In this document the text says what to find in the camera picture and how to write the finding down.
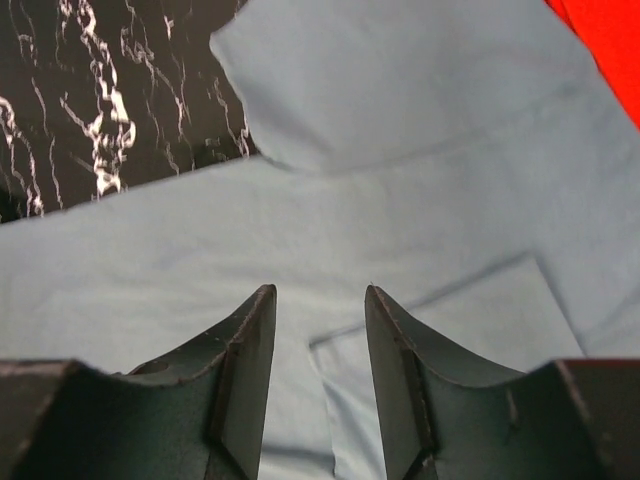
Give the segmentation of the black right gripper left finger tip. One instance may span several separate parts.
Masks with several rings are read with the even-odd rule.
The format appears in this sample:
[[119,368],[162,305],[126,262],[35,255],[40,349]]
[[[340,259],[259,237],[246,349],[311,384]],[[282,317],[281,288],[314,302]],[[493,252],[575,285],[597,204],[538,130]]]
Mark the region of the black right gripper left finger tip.
[[5,479],[254,479],[276,289],[127,374],[76,360],[1,364]]

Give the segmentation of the grey blue t shirt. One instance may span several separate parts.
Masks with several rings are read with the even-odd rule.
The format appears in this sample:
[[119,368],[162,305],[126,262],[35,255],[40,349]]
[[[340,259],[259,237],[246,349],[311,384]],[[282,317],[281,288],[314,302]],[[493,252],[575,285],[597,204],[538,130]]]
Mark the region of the grey blue t shirt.
[[109,371],[278,289],[263,479],[378,479],[376,284],[529,369],[639,352],[639,132],[540,1],[251,1],[259,155],[1,231],[1,354]]

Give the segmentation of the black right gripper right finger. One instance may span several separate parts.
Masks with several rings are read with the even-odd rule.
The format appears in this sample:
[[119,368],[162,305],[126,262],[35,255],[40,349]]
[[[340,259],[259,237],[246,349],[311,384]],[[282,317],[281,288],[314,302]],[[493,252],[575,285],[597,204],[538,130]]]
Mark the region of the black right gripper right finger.
[[368,287],[366,334],[390,479],[635,479],[639,363],[485,359]]

